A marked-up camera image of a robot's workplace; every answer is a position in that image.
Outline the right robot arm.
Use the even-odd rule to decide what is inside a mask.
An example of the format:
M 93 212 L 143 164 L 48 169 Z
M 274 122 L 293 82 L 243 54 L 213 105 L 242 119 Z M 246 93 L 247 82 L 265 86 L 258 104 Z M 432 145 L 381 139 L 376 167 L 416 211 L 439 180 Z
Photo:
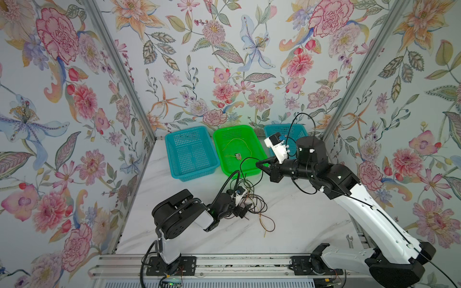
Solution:
M 370 235 L 376 246 L 356 250 L 321 244 L 312 253 L 322 270 L 349 270 L 373 277 L 385 288 L 408 288 L 425 274 L 424 265 L 435 255 L 429 242 L 421 242 L 402 229 L 370 196 L 358 176 L 342 164 L 331 164 L 324 142 L 314 136 L 299 138 L 295 158 L 289 145 L 276 133 L 264 140 L 274 157 L 256 163 L 257 168 L 280 182 L 308 180 L 318 191 L 341 206 Z

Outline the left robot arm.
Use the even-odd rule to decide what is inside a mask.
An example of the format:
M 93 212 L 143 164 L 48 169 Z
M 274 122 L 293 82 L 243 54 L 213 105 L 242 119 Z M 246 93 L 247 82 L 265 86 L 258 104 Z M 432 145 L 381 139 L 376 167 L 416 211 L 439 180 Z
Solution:
M 159 203 L 152 210 L 157 240 L 151 247 L 161 264 L 176 265 L 181 252 L 173 240 L 192 224 L 210 232 L 223 219 L 245 218 L 247 214 L 262 218 L 267 209 L 265 200 L 255 194 L 255 185 L 246 179 L 242 169 L 238 169 L 230 174 L 210 204 L 194 197 L 188 189 Z

